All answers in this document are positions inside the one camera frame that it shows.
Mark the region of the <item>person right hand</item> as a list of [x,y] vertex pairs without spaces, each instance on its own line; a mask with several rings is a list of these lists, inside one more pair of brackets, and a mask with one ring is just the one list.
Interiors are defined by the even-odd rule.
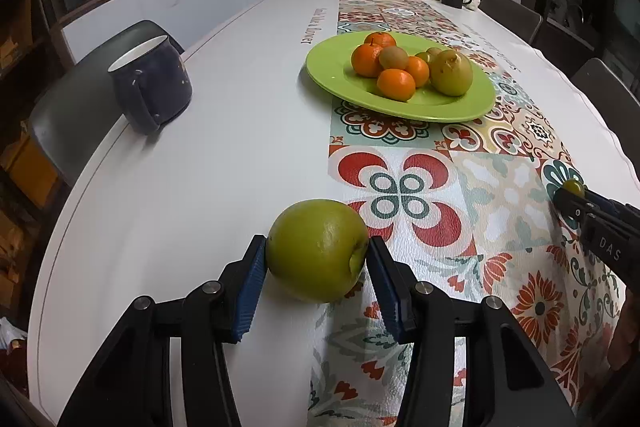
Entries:
[[621,369],[638,351],[639,338],[639,298],[626,288],[626,298],[620,310],[615,331],[608,347],[608,364],[613,371]]

